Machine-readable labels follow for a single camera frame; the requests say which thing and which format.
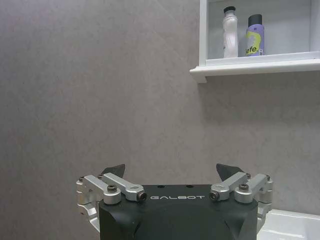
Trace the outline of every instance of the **black cap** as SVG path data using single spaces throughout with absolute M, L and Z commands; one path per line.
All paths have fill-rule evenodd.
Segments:
M 249 17 L 248 27 L 254 24 L 262 24 L 262 15 L 261 14 L 254 14 Z
M 234 6 L 227 6 L 225 9 L 223 9 L 223 12 L 226 13 L 227 11 L 233 10 L 235 11 L 236 8 Z

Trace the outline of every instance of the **hex bolt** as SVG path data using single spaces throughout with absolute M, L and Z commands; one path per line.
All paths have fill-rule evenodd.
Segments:
M 240 185 L 239 185 L 239 189 L 240 189 L 242 192 L 248 192 L 249 186 L 248 186 L 248 184 L 240 184 Z
M 116 191 L 117 191 L 117 186 L 116 185 L 108 185 L 108 187 L 107 187 L 107 191 L 109 192 L 109 193 L 115 193 Z
M 144 201 L 144 200 L 146 200 L 146 199 L 147 199 L 147 194 L 146 194 L 144 191 L 139 192 L 139 193 L 137 194 L 137 196 L 136 196 L 136 200 L 137 200 L 138 202 L 142 202 L 142 201 Z
M 219 200 L 220 196 L 219 193 L 217 191 L 212 191 L 209 193 L 209 198 L 213 201 L 216 202 Z

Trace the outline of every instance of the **white countertop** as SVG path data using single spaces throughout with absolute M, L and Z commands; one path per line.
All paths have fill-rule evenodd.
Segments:
M 320 240 L 320 216 L 271 210 L 257 240 Z

